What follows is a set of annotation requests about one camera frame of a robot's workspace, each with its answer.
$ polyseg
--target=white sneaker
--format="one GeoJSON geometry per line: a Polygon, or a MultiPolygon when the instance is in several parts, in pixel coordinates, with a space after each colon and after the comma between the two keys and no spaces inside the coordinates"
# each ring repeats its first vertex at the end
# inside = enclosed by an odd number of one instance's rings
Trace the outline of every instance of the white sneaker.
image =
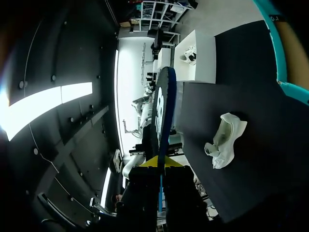
{"type": "Polygon", "coordinates": [[[183,62],[189,63],[191,65],[196,65],[197,63],[197,46],[190,46],[188,50],[185,51],[183,55],[181,55],[180,60],[183,62]]]}
{"type": "Polygon", "coordinates": [[[234,142],[246,129],[247,122],[239,117],[227,113],[221,115],[221,123],[213,138],[213,145],[205,144],[205,153],[212,156],[213,168],[221,169],[227,166],[234,158],[234,142]]]}

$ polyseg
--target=led light strip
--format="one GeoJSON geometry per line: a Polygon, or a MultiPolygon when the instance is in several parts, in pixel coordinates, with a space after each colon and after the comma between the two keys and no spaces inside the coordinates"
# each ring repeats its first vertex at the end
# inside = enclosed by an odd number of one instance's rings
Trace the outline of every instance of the led light strip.
{"type": "Polygon", "coordinates": [[[50,88],[25,97],[11,106],[8,98],[1,94],[0,125],[6,131],[8,140],[11,141],[37,117],[61,104],[89,94],[92,94],[91,82],[50,88]]]}
{"type": "Polygon", "coordinates": [[[105,208],[105,204],[106,204],[106,195],[107,195],[108,185],[110,183],[110,178],[111,178],[111,170],[110,170],[110,168],[108,168],[106,176],[105,176],[103,192],[102,192],[102,197],[101,197],[101,203],[100,203],[100,205],[104,208],[105,208]]]}
{"type": "Polygon", "coordinates": [[[114,99],[115,99],[115,113],[116,113],[118,139],[120,144],[120,152],[121,156],[123,157],[125,154],[120,133],[120,121],[119,121],[119,110],[118,110],[118,53],[119,53],[118,50],[116,50],[115,70],[114,70],[114,99]]]}

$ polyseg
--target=white box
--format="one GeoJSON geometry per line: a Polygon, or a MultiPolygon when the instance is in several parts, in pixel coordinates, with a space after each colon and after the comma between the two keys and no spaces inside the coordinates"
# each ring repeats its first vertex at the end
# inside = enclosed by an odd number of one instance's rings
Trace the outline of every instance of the white box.
{"type": "Polygon", "coordinates": [[[192,31],[175,48],[174,69],[177,81],[216,83],[216,40],[199,31],[192,31]],[[180,60],[190,46],[197,46],[197,63],[191,65],[180,60]]]}
{"type": "Polygon", "coordinates": [[[164,67],[170,67],[170,48],[161,48],[158,55],[158,69],[163,69],[164,67]]]}

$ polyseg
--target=ceiling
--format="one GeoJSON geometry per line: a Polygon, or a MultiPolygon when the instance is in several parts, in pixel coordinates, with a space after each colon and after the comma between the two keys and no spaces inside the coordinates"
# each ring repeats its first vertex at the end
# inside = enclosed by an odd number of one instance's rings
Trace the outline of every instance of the ceiling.
{"type": "MultiPolygon", "coordinates": [[[[11,202],[4,210],[9,217],[27,212],[20,220],[34,226],[37,218],[49,217],[37,201],[37,194],[44,192],[84,225],[91,220],[90,198],[97,194],[100,199],[111,154],[118,148],[113,100],[118,28],[100,0],[28,2],[20,12],[12,4],[7,9],[11,11],[1,27],[0,41],[5,43],[0,67],[1,90],[7,90],[10,105],[34,93],[76,83],[92,82],[93,93],[39,116],[10,142],[1,131],[6,189],[2,198],[11,202]],[[19,88],[24,78],[25,91],[19,88]],[[36,147],[38,155],[33,152],[36,147]],[[71,202],[66,191],[88,210],[71,202]]],[[[117,182],[110,185],[113,191],[117,182]]]]}

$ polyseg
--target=black machine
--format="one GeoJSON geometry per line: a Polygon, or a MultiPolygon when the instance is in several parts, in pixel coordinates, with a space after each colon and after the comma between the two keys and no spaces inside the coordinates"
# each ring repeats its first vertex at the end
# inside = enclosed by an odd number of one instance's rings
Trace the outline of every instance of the black machine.
{"type": "Polygon", "coordinates": [[[156,167],[134,167],[129,174],[129,184],[120,202],[117,214],[98,213],[100,220],[87,222],[86,229],[72,222],[58,210],[47,196],[41,193],[39,201],[45,209],[67,231],[125,231],[134,228],[137,232],[155,232],[157,221],[166,219],[169,231],[188,231],[198,229],[196,221],[209,223],[207,205],[193,182],[194,175],[189,166],[167,167],[165,155],[171,154],[181,144],[169,146],[168,138],[173,118],[176,97],[176,76],[172,68],[164,68],[160,73],[152,116],[152,125],[148,128],[143,144],[140,145],[146,160],[158,154],[156,167]],[[164,188],[166,217],[157,217],[160,187],[164,188]]]}

